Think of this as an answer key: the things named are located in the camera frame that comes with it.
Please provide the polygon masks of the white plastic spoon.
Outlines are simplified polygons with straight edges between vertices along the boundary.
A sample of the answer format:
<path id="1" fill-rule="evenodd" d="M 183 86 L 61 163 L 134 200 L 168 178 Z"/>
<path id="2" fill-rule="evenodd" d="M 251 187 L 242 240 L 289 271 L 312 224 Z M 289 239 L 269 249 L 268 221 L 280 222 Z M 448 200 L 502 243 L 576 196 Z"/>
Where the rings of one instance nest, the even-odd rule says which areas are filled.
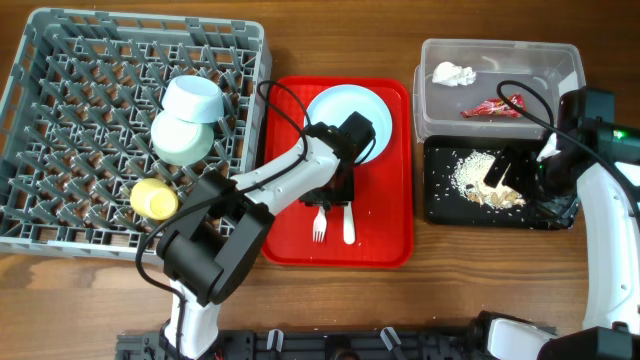
<path id="1" fill-rule="evenodd" d="M 343 240 L 347 245 L 353 245 L 356 240 L 351 202 L 348 202 L 343 210 Z"/>

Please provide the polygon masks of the light blue bowl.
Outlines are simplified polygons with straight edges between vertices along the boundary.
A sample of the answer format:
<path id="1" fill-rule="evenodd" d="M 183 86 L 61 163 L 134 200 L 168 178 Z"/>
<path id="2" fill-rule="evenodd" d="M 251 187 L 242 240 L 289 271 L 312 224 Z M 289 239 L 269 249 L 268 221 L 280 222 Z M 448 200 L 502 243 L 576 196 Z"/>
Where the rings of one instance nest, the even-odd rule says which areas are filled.
<path id="1" fill-rule="evenodd" d="M 213 123 L 225 116 L 221 88 L 213 81 L 196 75 L 173 78 L 161 105 L 169 114 L 191 123 Z"/>

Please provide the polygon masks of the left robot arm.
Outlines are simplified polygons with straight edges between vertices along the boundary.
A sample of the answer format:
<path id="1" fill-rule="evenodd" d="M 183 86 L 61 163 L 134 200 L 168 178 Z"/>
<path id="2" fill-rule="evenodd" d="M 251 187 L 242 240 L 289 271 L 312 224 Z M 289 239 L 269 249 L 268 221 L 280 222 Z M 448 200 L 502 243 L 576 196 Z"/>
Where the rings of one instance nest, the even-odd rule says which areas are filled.
<path id="1" fill-rule="evenodd" d="M 262 167 L 228 179 L 199 180 L 183 208 L 164 224 L 156 253 L 174 294 L 165 350 L 198 359 L 215 343 L 220 305 L 244 281 L 276 216 L 299 198 L 327 206 L 360 154 L 375 141 L 358 112 L 339 126 L 318 122 Z"/>

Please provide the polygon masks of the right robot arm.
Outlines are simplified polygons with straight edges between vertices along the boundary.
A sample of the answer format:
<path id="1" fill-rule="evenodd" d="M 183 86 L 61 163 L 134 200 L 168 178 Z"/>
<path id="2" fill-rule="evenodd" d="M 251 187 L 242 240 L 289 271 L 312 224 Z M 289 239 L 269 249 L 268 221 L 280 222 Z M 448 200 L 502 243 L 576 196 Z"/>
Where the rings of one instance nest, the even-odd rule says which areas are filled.
<path id="1" fill-rule="evenodd" d="M 524 320 L 490 320 L 486 351 L 497 359 L 636 359 L 639 356 L 639 131 L 613 120 L 612 93 L 582 87 L 560 98 L 527 180 L 503 154 L 485 182 L 499 179 L 537 200 L 575 194 L 586 220 L 588 300 L 581 331 L 555 337 Z"/>

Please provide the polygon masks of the red snack wrapper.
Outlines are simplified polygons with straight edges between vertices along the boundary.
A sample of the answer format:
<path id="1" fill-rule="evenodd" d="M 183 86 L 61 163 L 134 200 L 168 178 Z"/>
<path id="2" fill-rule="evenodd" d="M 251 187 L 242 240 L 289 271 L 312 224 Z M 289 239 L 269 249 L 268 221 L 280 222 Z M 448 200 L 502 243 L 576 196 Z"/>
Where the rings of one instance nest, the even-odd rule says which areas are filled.
<path id="1" fill-rule="evenodd" d="M 523 96 L 520 93 L 514 93 L 508 97 L 508 100 L 516 107 L 522 110 L 526 109 Z M 463 118 L 472 118 L 480 116 L 498 116 L 498 117 L 520 117 L 521 114 L 507 105 L 500 98 L 490 98 L 483 101 L 476 107 L 461 112 Z"/>

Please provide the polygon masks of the yellow plastic cup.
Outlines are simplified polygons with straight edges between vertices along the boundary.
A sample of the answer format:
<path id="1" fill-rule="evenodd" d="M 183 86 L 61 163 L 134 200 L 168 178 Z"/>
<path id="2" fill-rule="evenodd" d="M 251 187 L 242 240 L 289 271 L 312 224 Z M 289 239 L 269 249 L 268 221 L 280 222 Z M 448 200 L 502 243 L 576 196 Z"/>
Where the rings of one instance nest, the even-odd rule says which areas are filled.
<path id="1" fill-rule="evenodd" d="M 130 204 L 142 217 L 166 220 L 177 212 L 179 200 L 164 182 L 147 178 L 137 182 L 131 189 Z"/>

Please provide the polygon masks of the white plastic fork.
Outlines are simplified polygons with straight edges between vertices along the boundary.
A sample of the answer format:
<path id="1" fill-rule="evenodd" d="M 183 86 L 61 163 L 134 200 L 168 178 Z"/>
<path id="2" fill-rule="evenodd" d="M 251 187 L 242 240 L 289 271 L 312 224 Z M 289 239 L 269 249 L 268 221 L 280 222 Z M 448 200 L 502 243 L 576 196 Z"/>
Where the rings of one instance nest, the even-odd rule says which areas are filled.
<path id="1" fill-rule="evenodd" d="M 320 206 L 318 208 L 318 213 L 313 221 L 313 234 L 312 240 L 314 242 L 323 242 L 327 229 L 327 218 L 325 209 Z"/>

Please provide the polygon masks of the rice and peanut shells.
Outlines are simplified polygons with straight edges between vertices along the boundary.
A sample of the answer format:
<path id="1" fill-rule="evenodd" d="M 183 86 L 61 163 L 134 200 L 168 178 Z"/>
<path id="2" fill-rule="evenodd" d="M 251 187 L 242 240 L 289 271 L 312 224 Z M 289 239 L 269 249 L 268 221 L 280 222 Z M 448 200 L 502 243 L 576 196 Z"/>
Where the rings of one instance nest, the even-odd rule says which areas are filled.
<path id="1" fill-rule="evenodd" d="M 466 200 L 481 206 L 488 206 L 494 210 L 506 210 L 513 207 L 523 207 L 524 197 L 498 180 L 495 187 L 484 182 L 492 169 L 496 157 L 488 152 L 473 150 L 468 156 L 460 158 L 452 174 L 452 185 Z"/>

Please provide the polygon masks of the light green bowl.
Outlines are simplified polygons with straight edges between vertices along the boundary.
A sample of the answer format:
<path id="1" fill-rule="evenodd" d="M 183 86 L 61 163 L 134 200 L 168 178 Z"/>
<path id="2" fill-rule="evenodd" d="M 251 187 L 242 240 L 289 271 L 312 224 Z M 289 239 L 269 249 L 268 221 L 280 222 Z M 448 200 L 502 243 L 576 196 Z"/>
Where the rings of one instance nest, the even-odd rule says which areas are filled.
<path id="1" fill-rule="evenodd" d="M 151 141 L 164 162 L 186 166 L 202 160 L 214 143 L 213 129 L 207 124 L 190 123 L 160 112 L 151 125 Z"/>

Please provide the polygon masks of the white tissue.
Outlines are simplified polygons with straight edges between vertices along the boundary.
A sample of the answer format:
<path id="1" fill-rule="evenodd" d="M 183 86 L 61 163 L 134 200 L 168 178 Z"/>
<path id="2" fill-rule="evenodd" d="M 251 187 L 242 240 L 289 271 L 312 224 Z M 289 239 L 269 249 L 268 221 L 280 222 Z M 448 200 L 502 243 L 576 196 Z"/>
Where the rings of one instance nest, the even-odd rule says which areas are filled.
<path id="1" fill-rule="evenodd" d="M 432 82 L 448 87 L 467 86 L 473 84 L 476 77 L 477 75 L 471 67 L 442 62 L 434 69 Z"/>

